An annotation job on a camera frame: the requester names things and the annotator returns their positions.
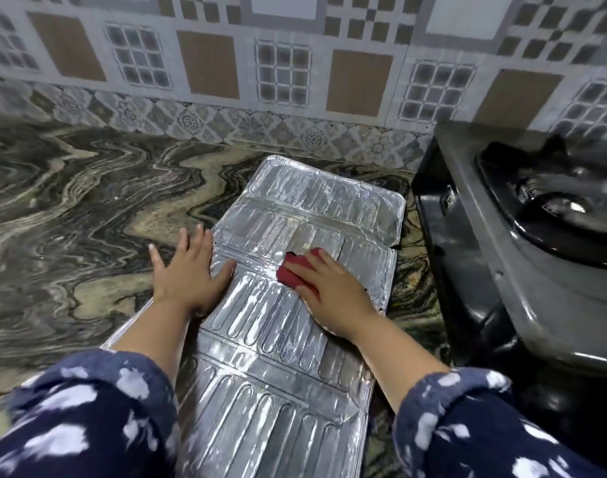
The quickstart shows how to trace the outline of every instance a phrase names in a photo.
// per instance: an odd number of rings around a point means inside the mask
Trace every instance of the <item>person's left hand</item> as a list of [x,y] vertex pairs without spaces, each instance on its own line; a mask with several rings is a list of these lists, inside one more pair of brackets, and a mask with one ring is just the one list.
[[153,263],[153,302],[179,306],[182,312],[208,314],[219,302],[235,271],[235,260],[228,260],[217,276],[210,276],[213,234],[197,225],[189,242],[186,228],[180,229],[175,255],[165,266],[155,245],[148,246]]

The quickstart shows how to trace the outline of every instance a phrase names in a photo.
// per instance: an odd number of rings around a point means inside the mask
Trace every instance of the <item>forearm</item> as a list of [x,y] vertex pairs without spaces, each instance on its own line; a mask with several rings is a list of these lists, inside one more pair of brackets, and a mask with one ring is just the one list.
[[153,302],[113,345],[154,361],[175,385],[190,322],[190,311],[171,301]]
[[413,338],[387,317],[376,314],[370,325],[351,339],[379,382],[387,401],[398,412],[401,401],[420,379],[434,372],[448,372]]

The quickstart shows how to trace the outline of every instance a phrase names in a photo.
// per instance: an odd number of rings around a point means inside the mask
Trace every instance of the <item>hand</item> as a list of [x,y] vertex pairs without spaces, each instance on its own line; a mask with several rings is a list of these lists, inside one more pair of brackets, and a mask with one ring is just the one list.
[[285,267],[319,291],[317,299],[305,286],[295,289],[319,325],[334,335],[354,341],[359,332],[368,331],[378,314],[359,281],[325,250],[319,255],[321,258],[310,252],[305,254],[314,270],[290,262]]
[[208,314],[219,302],[235,271],[235,260],[228,260],[219,274],[210,277],[213,234],[197,225],[190,241],[186,228],[180,229],[179,241],[170,265],[164,265],[155,245],[148,246],[153,263],[153,301],[179,306],[183,312]]

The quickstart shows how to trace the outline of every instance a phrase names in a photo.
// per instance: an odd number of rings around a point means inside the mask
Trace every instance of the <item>foil stove guard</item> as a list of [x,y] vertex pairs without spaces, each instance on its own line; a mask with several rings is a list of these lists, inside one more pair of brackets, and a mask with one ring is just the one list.
[[[213,228],[212,272],[238,261],[177,381],[178,477],[356,478],[374,379],[275,277],[285,253],[322,247],[384,310],[404,198],[272,155]],[[103,345],[116,339],[150,305]]]

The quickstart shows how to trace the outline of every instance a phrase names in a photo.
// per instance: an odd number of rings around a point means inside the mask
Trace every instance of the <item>gas stove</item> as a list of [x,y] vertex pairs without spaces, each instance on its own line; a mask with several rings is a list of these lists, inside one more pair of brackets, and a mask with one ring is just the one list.
[[607,467],[607,143],[447,122],[412,191],[453,363]]

